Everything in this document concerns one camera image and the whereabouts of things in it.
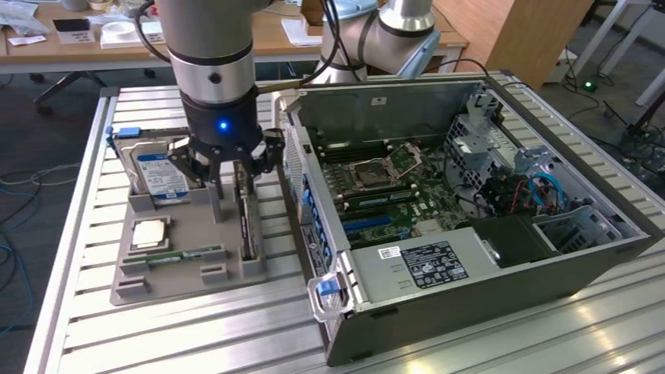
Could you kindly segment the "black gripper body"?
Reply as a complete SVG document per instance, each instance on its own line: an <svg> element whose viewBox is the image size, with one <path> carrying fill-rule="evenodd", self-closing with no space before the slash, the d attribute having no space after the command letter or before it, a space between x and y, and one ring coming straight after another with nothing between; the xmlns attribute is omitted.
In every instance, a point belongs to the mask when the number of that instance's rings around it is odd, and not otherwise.
<svg viewBox="0 0 665 374"><path fill-rule="evenodd" d="M249 90L237 100L204 103L181 92L189 133L220 156L236 157L250 153L264 140L257 122L257 90Z"/></svg>

